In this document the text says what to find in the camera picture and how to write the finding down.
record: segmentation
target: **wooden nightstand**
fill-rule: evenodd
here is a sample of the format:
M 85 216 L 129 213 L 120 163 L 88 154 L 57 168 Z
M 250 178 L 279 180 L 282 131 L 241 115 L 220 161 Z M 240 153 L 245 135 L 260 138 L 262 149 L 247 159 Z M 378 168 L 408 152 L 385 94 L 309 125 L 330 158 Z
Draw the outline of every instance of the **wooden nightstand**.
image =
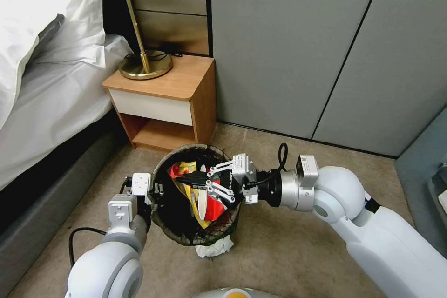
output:
M 214 59 L 183 55 L 173 61 L 159 78 L 138 81 L 116 71 L 102 83 L 134 148 L 173 150 L 210 141 L 216 125 Z

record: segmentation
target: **beige carpet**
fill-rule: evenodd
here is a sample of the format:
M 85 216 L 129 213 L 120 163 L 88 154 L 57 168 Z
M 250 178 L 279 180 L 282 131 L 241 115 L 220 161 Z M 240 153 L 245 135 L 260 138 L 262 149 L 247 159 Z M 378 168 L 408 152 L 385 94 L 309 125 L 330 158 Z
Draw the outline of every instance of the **beige carpet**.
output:
M 248 153 L 258 169 L 277 166 L 281 142 L 289 144 L 287 168 L 293 168 L 302 153 L 315 155 L 320 167 L 351 169 L 380 204 L 412 223 L 391 159 L 222 124 L 212 139 L 229 156 Z M 81 226 L 106 230 L 107 203 L 123 178 L 137 171 L 151 172 L 164 155 L 133 150 L 130 145 L 116 152 L 10 297 L 63 297 L 70 269 L 70 231 Z M 138 297 L 184 298 L 226 286 L 246 286 L 287 298 L 383 296 L 349 257 L 337 234 L 310 213 L 270 208 L 264 202 L 244 205 L 231 238 L 235 245 L 230 253 L 200 259 L 193 247 L 177 245 L 153 224 L 142 255 L 145 277 Z M 78 233 L 75 257 L 100 240 L 95 233 Z

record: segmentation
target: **white drawer front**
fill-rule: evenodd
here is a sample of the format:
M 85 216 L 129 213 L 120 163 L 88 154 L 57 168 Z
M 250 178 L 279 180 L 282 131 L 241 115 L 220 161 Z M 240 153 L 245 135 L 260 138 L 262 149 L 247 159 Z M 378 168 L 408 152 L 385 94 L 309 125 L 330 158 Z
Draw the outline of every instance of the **white drawer front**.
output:
M 143 116 L 192 126 L 190 102 L 110 90 L 120 113 Z

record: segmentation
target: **trash can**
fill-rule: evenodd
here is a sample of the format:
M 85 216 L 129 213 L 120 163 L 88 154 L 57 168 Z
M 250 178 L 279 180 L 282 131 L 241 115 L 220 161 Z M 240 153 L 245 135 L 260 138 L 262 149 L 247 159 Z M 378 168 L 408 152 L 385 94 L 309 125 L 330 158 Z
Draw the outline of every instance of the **trash can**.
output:
M 237 226 L 240 204 L 227 209 L 216 221 L 203 229 L 194 216 L 191 216 L 190 202 L 178 190 L 168 173 L 177 162 L 193 162 L 207 168 L 229 161 L 230 158 L 218 148 L 205 144 L 182 146 L 167 154 L 154 170 L 154 182 L 163 185 L 158 209 L 151 214 L 152 222 L 179 244 L 193 246 L 214 244 L 217 240 L 231 234 Z

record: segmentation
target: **wall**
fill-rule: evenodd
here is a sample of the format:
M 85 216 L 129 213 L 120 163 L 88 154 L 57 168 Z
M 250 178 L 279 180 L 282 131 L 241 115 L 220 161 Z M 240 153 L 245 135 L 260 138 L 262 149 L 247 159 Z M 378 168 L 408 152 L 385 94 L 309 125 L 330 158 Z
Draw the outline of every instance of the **wall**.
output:
M 313 139 L 399 156 L 447 104 L 445 0 L 372 0 Z
M 419 233 L 447 257 L 447 231 L 427 191 L 427 181 L 442 162 L 447 162 L 447 108 L 395 164 Z
M 211 0 L 218 118 L 310 138 L 369 0 Z

